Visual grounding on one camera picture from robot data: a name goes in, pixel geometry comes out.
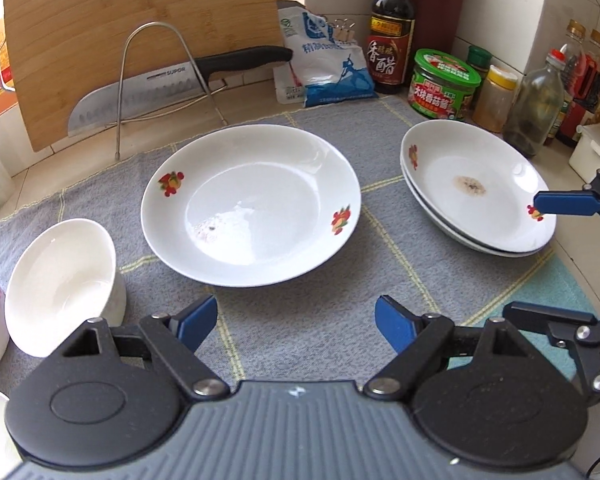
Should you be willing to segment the plain white plate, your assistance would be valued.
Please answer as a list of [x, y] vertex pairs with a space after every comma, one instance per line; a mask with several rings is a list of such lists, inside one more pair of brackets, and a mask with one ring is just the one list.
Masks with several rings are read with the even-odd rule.
[[445, 226], [507, 255], [532, 254], [553, 237], [556, 217], [533, 206], [547, 185], [520, 153], [481, 128], [426, 120], [404, 134], [405, 180]]

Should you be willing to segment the white flowered plate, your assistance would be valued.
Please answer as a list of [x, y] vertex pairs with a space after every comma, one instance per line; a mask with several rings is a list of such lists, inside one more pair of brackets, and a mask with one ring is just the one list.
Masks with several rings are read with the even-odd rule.
[[539, 214], [531, 192], [467, 157], [422, 157], [412, 144], [401, 155], [401, 165], [416, 203], [467, 247], [524, 257], [539, 252], [555, 235], [557, 217]]

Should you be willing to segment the white ceramic bowl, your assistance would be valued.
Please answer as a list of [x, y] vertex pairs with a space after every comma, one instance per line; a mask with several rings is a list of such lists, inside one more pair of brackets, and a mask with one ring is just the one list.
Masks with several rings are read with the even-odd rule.
[[9, 335], [34, 358], [49, 356], [89, 318], [121, 325], [125, 310], [114, 241], [91, 219], [61, 221], [40, 234], [20, 256], [6, 290]]

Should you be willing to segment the white plate with flowers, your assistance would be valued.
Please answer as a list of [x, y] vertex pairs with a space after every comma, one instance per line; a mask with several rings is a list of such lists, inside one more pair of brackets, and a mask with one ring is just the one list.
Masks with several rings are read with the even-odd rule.
[[343, 248], [361, 185], [332, 144], [280, 125], [215, 131], [170, 155], [140, 204], [152, 252], [186, 278], [258, 287], [298, 278]]

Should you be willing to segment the white plastic seasoning box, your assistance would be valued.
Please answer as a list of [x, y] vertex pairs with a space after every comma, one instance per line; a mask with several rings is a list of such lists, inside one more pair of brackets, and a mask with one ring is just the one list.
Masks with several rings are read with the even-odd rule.
[[569, 166], [585, 182], [590, 183], [600, 169], [600, 124], [577, 128], [580, 139], [574, 149]]

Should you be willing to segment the red label oil bottle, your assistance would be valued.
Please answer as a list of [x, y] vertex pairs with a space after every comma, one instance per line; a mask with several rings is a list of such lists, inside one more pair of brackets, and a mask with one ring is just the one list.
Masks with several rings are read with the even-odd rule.
[[570, 87], [571, 101], [556, 133], [558, 141], [575, 148], [577, 128], [595, 115], [600, 102], [600, 31], [593, 29], [584, 48], [583, 70]]

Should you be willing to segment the yellow lid spice jar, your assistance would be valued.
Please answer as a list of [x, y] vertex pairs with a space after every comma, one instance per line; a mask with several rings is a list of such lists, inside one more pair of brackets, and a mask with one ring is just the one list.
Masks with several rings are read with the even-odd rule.
[[518, 76], [491, 65], [483, 81], [472, 120], [492, 133], [501, 133], [518, 86]]

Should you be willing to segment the dark sauce bottle gold cap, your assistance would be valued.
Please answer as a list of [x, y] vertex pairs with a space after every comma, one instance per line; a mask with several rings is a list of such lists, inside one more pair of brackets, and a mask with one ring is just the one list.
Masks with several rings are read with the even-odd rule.
[[581, 60], [583, 55], [583, 40], [585, 38], [585, 27], [576, 20], [570, 20], [566, 29], [565, 43], [560, 47], [559, 51], [565, 57], [565, 67], [562, 70], [562, 86], [564, 87], [564, 100], [558, 115], [550, 128], [550, 132], [544, 142], [546, 146], [552, 144], [556, 133], [562, 124], [568, 107], [573, 99], [573, 84], [576, 79], [582, 74]]

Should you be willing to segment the grey checked dish mat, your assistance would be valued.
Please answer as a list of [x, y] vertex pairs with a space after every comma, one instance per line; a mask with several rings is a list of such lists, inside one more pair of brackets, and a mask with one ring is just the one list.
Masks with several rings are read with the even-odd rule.
[[592, 311], [590, 298], [554, 248], [507, 259], [480, 254], [444, 235], [420, 209], [401, 174], [399, 150], [418, 116], [389, 96], [273, 117], [321, 136], [347, 157], [362, 188], [358, 225], [317, 269], [282, 284], [217, 288], [177, 274], [149, 249], [140, 200], [152, 174], [173, 153], [156, 148], [61, 190], [0, 221], [0, 284], [43, 231], [89, 218], [116, 246], [134, 323], [174, 313], [215, 293], [219, 323], [200, 358], [228, 382], [241, 379], [354, 379], [365, 382], [393, 355], [376, 330], [374, 304], [390, 295], [410, 310], [441, 312], [479, 325], [512, 300]]

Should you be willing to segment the green lid small jar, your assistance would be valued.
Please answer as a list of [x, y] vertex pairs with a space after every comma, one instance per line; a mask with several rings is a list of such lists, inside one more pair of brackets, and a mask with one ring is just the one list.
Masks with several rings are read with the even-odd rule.
[[470, 65], [480, 76], [481, 80], [486, 79], [486, 75], [489, 73], [492, 61], [492, 54], [482, 47], [471, 44], [468, 48], [466, 62]]

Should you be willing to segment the green lid sauce jar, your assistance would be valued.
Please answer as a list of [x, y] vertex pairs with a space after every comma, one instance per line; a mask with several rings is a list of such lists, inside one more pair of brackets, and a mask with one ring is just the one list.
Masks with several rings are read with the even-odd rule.
[[477, 71], [455, 56], [419, 49], [407, 103], [430, 119], [460, 120], [481, 83]]

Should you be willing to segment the dark red knife block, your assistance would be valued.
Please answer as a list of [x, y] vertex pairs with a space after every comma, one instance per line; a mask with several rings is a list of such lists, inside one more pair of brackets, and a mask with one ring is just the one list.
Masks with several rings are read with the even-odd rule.
[[434, 49], [450, 53], [460, 24], [463, 0], [411, 0], [415, 10], [415, 25], [407, 73], [415, 66], [419, 49]]

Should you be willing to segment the blue white salt bag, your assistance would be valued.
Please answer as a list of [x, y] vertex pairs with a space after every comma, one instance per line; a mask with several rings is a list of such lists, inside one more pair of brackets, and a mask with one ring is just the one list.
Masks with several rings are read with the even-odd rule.
[[355, 41], [339, 40], [328, 21], [296, 4], [280, 9], [278, 22], [284, 46], [292, 52], [289, 62], [273, 70], [280, 104], [312, 107], [376, 96]]

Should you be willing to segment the metal binder clips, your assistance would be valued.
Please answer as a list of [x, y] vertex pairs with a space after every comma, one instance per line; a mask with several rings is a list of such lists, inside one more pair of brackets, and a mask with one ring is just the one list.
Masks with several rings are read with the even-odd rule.
[[356, 44], [355, 40], [355, 21], [348, 18], [333, 18], [328, 20], [330, 29], [332, 30], [332, 38], [343, 44]]

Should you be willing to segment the bamboo cutting board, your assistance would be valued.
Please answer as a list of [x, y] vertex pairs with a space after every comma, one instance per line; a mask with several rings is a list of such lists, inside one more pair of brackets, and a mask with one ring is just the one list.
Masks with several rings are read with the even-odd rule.
[[67, 136], [80, 99], [121, 75], [283, 42], [276, 0], [4, 0], [4, 23], [36, 152]]

